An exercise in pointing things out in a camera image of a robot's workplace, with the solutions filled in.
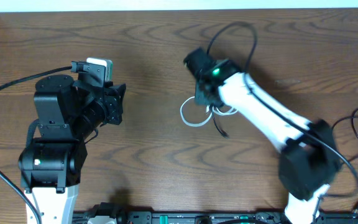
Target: wooden surface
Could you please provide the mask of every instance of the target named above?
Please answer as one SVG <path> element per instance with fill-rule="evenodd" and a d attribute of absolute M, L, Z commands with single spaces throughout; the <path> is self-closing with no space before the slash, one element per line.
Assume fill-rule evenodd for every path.
<path fill-rule="evenodd" d="M 252 76 L 284 105 L 331 124 L 358 107 L 358 9 L 0 14 L 0 85 L 87 57 L 110 58 L 114 82 L 127 83 L 124 121 L 87 145 L 76 210 L 100 202 L 178 211 L 285 207 L 277 153 L 246 119 L 220 118 L 230 140 L 212 122 L 191 128 L 180 119 L 195 86 L 183 58 L 238 20 L 259 32 Z M 246 30 L 232 29 L 212 54 L 243 63 L 251 42 Z M 0 92 L 0 169 L 16 184 L 17 158 L 37 117 L 35 83 Z M 202 120 L 203 111 L 189 105 L 185 115 Z M 349 123 L 335 136 L 346 156 L 358 152 Z M 330 192 L 353 187 L 344 169 Z M 322 208 L 348 211 L 357 199 L 327 198 Z M 25 223 L 23 201 L 1 180 L 0 223 Z"/>

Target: wood grain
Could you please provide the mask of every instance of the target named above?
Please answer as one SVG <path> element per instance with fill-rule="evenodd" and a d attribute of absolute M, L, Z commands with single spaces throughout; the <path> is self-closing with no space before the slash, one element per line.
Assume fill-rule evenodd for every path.
<path fill-rule="evenodd" d="M 183 58 L 233 21 L 256 26 L 251 74 L 291 110 L 332 124 L 358 107 L 358 9 L 0 14 L 0 85 L 86 57 L 110 58 L 114 82 L 127 83 L 124 121 L 87 145 L 76 210 L 108 201 L 178 211 L 285 207 L 278 156 L 253 125 L 239 114 L 220 118 L 226 140 L 212 123 L 191 128 L 180 119 L 195 85 Z M 251 42 L 232 29 L 212 54 L 243 63 Z M 17 184 L 17 158 L 37 117 L 35 83 L 0 92 L 0 169 Z M 189 105 L 185 114 L 197 121 L 203 110 Z M 349 123 L 335 136 L 345 155 L 358 152 Z M 353 183 L 344 169 L 330 192 Z M 328 198 L 322 207 L 350 210 L 357 199 Z M 1 180 L 0 223 L 25 223 L 24 203 Z"/>

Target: wooden table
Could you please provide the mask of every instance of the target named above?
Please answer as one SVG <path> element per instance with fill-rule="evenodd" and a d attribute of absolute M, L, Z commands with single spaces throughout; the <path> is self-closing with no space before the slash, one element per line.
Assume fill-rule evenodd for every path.
<path fill-rule="evenodd" d="M 277 153 L 246 119 L 220 118 L 230 140 L 212 122 L 191 128 L 180 119 L 195 89 L 182 60 L 233 21 L 256 26 L 250 72 L 291 110 L 332 124 L 358 107 L 358 9 L 0 14 L 0 85 L 87 57 L 110 58 L 114 82 L 127 84 L 124 121 L 102 127 L 87 145 L 76 210 L 100 202 L 177 211 L 285 207 Z M 251 43 L 249 32 L 231 29 L 211 53 L 243 64 Z M 27 127 L 37 118 L 35 83 L 0 92 L 0 169 L 16 184 Z M 199 121 L 204 110 L 190 104 L 185 115 Z M 349 122 L 335 137 L 346 156 L 358 152 Z M 344 169 L 330 192 L 353 188 Z M 327 198 L 322 208 L 348 211 L 357 199 Z M 25 222 L 23 201 L 0 180 L 0 223 Z"/>

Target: white background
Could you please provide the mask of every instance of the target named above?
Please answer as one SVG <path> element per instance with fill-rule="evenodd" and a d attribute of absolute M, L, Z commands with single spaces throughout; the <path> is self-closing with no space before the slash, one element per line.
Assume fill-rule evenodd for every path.
<path fill-rule="evenodd" d="M 0 12 L 358 7 L 358 0 L 0 0 Z"/>

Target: green tape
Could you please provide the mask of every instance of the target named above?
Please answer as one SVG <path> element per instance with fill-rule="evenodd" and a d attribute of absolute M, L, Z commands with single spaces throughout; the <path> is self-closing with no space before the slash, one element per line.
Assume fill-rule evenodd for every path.
<path fill-rule="evenodd" d="M 246 215 L 240 216 L 240 219 L 248 219 L 248 216 Z"/>
<path fill-rule="evenodd" d="M 160 224 L 168 224 L 168 215 L 160 216 Z"/>

